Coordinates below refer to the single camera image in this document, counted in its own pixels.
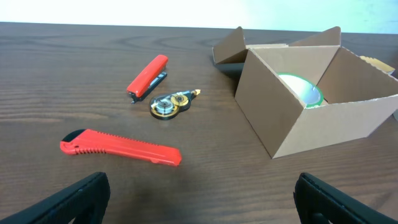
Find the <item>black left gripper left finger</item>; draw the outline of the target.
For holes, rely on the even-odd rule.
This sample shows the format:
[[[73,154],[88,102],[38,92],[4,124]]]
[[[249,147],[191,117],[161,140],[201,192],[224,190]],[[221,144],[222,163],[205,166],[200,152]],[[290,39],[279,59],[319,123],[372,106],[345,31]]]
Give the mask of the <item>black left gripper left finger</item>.
[[[1,223],[101,224],[110,198],[104,172],[95,172],[31,207],[1,220]]]

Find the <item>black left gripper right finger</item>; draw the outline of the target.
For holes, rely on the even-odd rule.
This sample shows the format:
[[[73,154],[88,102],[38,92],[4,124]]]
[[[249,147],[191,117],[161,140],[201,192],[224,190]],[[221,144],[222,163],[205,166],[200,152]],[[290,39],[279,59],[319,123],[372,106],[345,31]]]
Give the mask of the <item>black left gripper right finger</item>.
[[[302,224],[397,224],[306,172],[296,181],[294,202]]]

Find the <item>brown cardboard box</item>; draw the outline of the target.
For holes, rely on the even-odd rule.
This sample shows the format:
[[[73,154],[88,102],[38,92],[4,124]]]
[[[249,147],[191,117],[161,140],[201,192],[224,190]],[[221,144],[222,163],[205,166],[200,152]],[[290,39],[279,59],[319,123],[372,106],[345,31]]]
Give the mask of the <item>brown cardboard box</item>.
[[[365,138],[397,110],[397,79],[344,48],[337,26],[255,45],[238,27],[213,46],[213,60],[243,65],[234,98],[273,158]],[[323,103],[307,108],[278,73],[312,82]]]

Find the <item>green tape roll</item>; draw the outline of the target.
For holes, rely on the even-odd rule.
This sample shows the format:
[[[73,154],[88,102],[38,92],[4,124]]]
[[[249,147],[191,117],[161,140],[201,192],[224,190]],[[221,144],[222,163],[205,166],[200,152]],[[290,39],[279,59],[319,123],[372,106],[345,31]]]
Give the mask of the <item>green tape roll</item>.
[[[306,104],[307,108],[320,106],[323,103],[322,91],[312,82],[292,73],[278,73],[278,76]]]

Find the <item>yellow sticky note pad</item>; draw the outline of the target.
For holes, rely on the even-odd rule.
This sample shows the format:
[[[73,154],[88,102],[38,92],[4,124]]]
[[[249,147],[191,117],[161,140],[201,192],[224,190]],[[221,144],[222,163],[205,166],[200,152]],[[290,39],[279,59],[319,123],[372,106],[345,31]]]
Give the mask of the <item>yellow sticky note pad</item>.
[[[372,57],[360,56],[361,59],[370,63],[371,65],[377,67],[378,69],[382,70],[383,72],[387,73],[388,75],[392,75],[395,71],[395,68],[391,67],[390,65]]]

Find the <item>red utility knife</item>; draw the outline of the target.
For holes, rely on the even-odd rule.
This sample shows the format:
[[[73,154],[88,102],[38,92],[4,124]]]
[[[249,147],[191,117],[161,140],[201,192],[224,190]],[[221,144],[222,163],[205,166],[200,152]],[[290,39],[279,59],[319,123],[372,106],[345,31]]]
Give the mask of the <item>red utility knife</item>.
[[[92,129],[79,129],[71,132],[60,141],[60,149],[68,155],[113,154],[168,166],[178,166],[182,161],[182,155],[177,148]]]

